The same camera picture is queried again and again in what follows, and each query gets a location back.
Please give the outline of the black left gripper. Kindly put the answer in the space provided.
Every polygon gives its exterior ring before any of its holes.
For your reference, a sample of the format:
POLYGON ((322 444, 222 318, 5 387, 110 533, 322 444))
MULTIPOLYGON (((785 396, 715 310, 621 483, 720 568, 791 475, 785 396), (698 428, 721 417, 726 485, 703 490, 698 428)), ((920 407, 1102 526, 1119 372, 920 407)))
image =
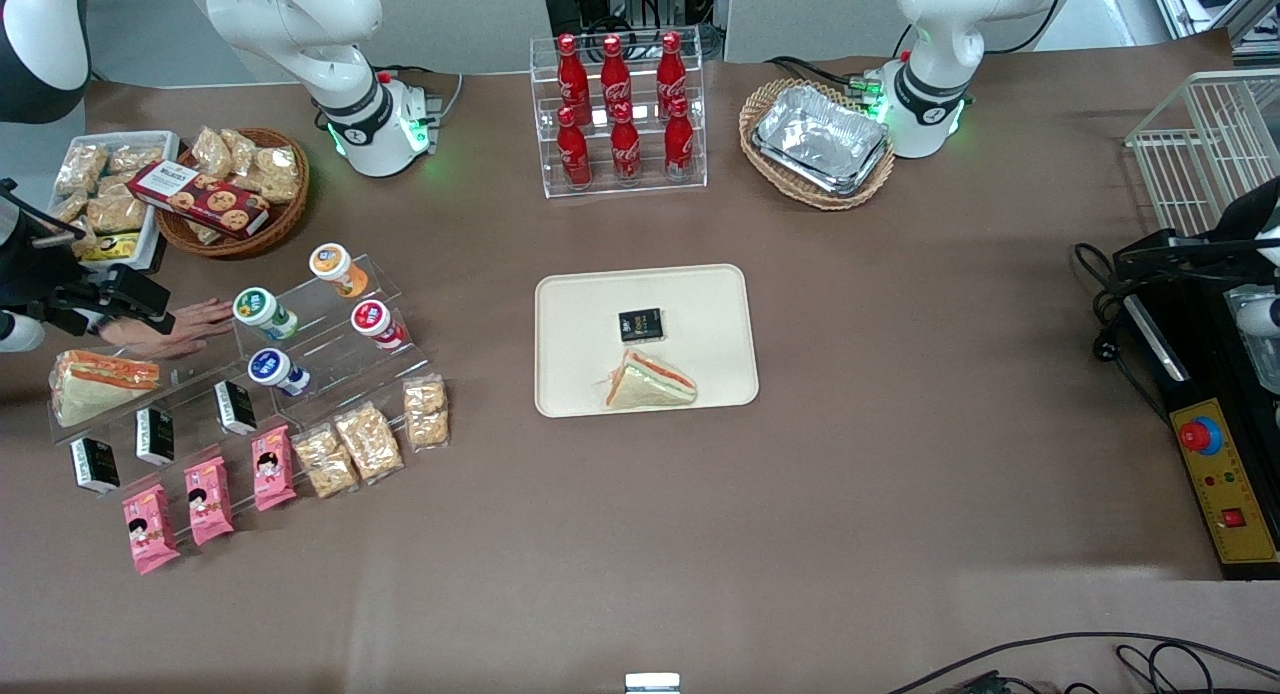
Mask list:
POLYGON ((1114 255, 1123 280, 1189 278, 1199 280, 1272 280, 1272 239, 1207 239, 1158 230, 1114 255))

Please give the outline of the bare human hand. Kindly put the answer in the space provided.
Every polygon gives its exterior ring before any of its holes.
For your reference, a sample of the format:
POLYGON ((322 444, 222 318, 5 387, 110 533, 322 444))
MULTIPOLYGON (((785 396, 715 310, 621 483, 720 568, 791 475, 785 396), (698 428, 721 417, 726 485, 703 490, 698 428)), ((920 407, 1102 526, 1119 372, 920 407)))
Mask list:
POLYGON ((155 332, 143 321, 118 319, 105 321, 99 328, 99 337, 140 360, 178 360, 198 353, 212 338, 225 335, 234 327, 232 303, 218 298, 179 309, 174 318, 168 334, 155 332))

